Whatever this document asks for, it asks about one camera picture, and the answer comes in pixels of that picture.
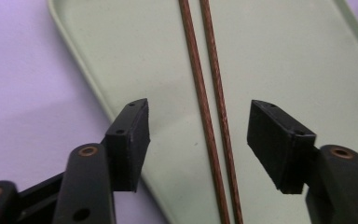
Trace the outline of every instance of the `table surface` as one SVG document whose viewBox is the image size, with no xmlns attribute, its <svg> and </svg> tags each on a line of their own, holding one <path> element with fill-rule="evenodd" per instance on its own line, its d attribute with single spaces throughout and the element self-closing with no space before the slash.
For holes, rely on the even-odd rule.
<svg viewBox="0 0 358 224">
<path fill-rule="evenodd" d="M 358 0 L 348 1 L 358 17 Z M 109 126 L 45 0 L 0 1 L 0 180 L 27 189 L 64 170 Z M 166 223 L 145 184 L 115 193 L 117 222 Z"/>
</svg>

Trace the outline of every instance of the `light green tray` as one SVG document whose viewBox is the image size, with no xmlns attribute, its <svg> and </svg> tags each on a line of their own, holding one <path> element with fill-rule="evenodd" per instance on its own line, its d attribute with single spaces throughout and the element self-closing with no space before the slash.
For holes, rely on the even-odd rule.
<svg viewBox="0 0 358 224">
<path fill-rule="evenodd" d="M 178 2 L 49 6 L 110 119 L 127 102 L 149 99 L 143 177 L 168 220 L 219 223 Z M 224 167 L 200 5 L 190 6 Z M 280 106 L 318 134 L 318 147 L 358 150 L 358 24 L 338 0 L 212 0 L 211 8 L 244 221 L 309 223 L 304 196 L 281 195 L 247 147 L 250 102 Z"/>
</svg>

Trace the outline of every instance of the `wooden stick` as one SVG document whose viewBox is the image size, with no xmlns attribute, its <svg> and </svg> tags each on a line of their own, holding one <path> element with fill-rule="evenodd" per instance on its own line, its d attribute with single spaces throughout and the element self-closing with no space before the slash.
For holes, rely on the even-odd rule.
<svg viewBox="0 0 358 224">
<path fill-rule="evenodd" d="M 228 173 L 228 182 L 231 192 L 232 207 L 234 209 L 235 223 L 242 224 L 242 212 L 240 194 L 238 191 L 237 177 L 235 175 L 235 165 L 232 155 L 231 140 L 229 136 L 225 96 L 223 94 L 223 85 L 220 77 L 219 61 L 217 58 L 216 44 L 214 42 L 212 16 L 209 6 L 209 0 L 200 0 L 202 18 L 204 22 L 205 37 L 208 47 L 209 62 L 213 77 L 214 95 L 219 115 L 220 131 L 223 137 L 223 147 L 225 151 L 226 167 Z"/>
<path fill-rule="evenodd" d="M 213 134 L 211 113 L 209 111 L 208 98 L 206 96 L 205 84 L 202 76 L 199 51 L 197 48 L 193 21 L 191 20 L 190 6 L 187 0 L 179 0 L 179 5 L 182 12 L 182 20 L 185 28 L 188 54 L 191 61 L 194 82 L 196 84 L 197 96 L 199 99 L 202 126 L 205 132 L 205 140 L 208 148 L 208 155 L 211 164 L 216 200 L 220 213 L 220 220 L 221 223 L 229 224 L 230 222 L 227 209 L 227 200 L 223 185 L 222 174 L 220 172 L 217 148 Z"/>
</svg>

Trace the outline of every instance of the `purple surface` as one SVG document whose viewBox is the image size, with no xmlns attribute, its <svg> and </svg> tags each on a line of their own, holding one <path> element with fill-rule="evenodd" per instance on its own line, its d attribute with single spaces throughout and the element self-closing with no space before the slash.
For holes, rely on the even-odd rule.
<svg viewBox="0 0 358 224">
<path fill-rule="evenodd" d="M 358 16 L 358 0 L 349 1 Z M 59 37 L 45 0 L 0 0 L 0 180 L 24 190 L 64 170 L 109 121 Z M 118 193 L 118 223 L 165 223 L 142 184 Z"/>
</svg>

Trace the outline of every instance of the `brown stick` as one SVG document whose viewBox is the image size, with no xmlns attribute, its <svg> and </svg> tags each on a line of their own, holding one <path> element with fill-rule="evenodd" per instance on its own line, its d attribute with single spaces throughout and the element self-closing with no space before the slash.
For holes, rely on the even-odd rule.
<svg viewBox="0 0 358 224">
<path fill-rule="evenodd" d="M 208 106 L 208 98 L 206 96 L 205 84 L 202 76 L 199 51 L 197 48 L 196 36 L 194 33 L 193 21 L 191 20 L 190 6 L 187 0 L 179 0 L 182 12 L 182 20 L 185 28 L 186 42 L 188 54 L 193 70 L 194 82 L 196 84 L 197 96 L 199 99 L 202 126 L 205 132 L 205 140 L 208 148 L 209 161 L 213 175 L 214 188 L 216 192 L 216 200 L 219 207 L 221 223 L 229 224 L 229 215 L 227 209 L 227 201 L 225 189 L 223 185 L 222 174 L 220 172 L 219 160 L 217 157 L 217 148 L 214 141 L 213 125 L 211 113 Z"/>
<path fill-rule="evenodd" d="M 223 94 L 223 85 L 220 77 L 219 61 L 217 58 L 216 44 L 214 42 L 212 16 L 208 0 L 200 0 L 204 30 L 208 47 L 209 62 L 213 77 L 214 95 L 219 115 L 220 131 L 223 137 L 223 147 L 225 151 L 226 167 L 228 172 L 228 182 L 231 192 L 232 207 L 234 209 L 235 223 L 242 224 L 242 212 L 240 194 L 238 191 L 237 177 L 235 175 L 234 159 L 232 155 L 231 140 L 229 136 L 225 96 Z"/>
</svg>

